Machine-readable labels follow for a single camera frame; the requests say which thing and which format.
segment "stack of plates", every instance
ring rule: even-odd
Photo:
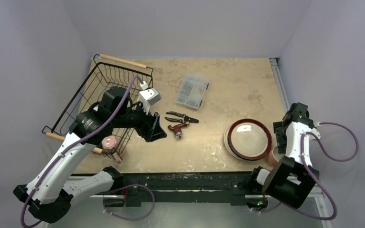
[[[238,120],[226,129],[224,144],[236,158],[255,161],[265,157],[272,147],[268,129],[252,119]]]

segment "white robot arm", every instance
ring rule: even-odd
[[[261,167],[254,170],[253,173],[256,174],[252,177],[262,186],[262,192],[294,208],[299,208],[303,204],[316,183],[305,170],[301,157],[304,157],[305,164],[313,174],[319,177],[319,172],[312,168],[310,160],[310,136],[304,135],[306,132],[315,131],[313,120],[308,118],[307,106],[302,103],[292,104],[283,121],[274,123],[279,153],[284,153],[285,156],[271,171]],[[303,148],[301,148],[302,135],[304,135]],[[297,177],[300,184],[288,180],[290,175]]]
[[[134,128],[147,142],[167,136],[160,126],[159,114],[149,112],[150,105],[161,99],[160,94],[155,89],[144,88],[144,83],[141,86],[144,91],[140,92],[134,108],[128,107],[126,101],[130,87],[105,91],[98,104],[77,115],[61,147],[40,174],[29,184],[14,189],[14,195],[29,205],[29,212],[35,218],[54,223],[81,200],[123,187],[122,175],[112,167],[84,180],[66,183],[86,155],[114,128]]]

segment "gray wall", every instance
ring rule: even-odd
[[[40,131],[86,77],[88,62],[60,0],[0,0],[0,227],[21,226],[22,204],[11,192],[58,148]]]
[[[89,53],[277,57],[311,0],[63,0]]]
[[[317,121],[349,126],[360,156],[348,164],[328,160],[313,145],[314,166],[338,204],[338,227],[365,227],[365,1],[314,0],[279,61],[290,102],[309,105]],[[323,128],[335,157],[349,157],[351,136]]]

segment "wire basket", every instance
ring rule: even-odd
[[[134,69],[126,68],[124,66],[117,66],[107,62],[97,61],[99,59],[97,58],[98,56],[124,64],[149,69],[150,73],[147,74]],[[127,88],[130,80],[132,80],[135,75],[138,75],[142,80],[146,81],[150,87],[153,87],[153,68],[147,67],[146,65],[103,54],[95,55],[93,57],[93,62],[95,66],[92,68],[89,75],[83,81],[82,85],[80,85],[79,89],[73,95],[55,124],[52,127],[45,126],[41,132],[51,138],[64,140],[64,136],[69,132],[70,125],[75,121],[75,118],[79,113],[87,111],[88,108],[93,104],[97,104],[97,102],[101,100],[103,93],[106,90],[116,86]],[[140,91],[141,88],[139,86],[139,81],[135,80],[129,92],[130,96],[128,106],[131,105],[133,101],[137,100]],[[119,139],[115,149],[108,153],[96,148],[93,150],[93,152],[115,159],[113,154],[117,153],[118,155],[122,155],[126,144],[131,139],[132,133],[133,129],[131,128],[115,128],[113,130],[113,135]]]

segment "clear plastic container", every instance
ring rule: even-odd
[[[202,104],[203,95],[209,86],[209,79],[200,75],[187,74],[178,90],[175,102],[187,108],[198,110]]]

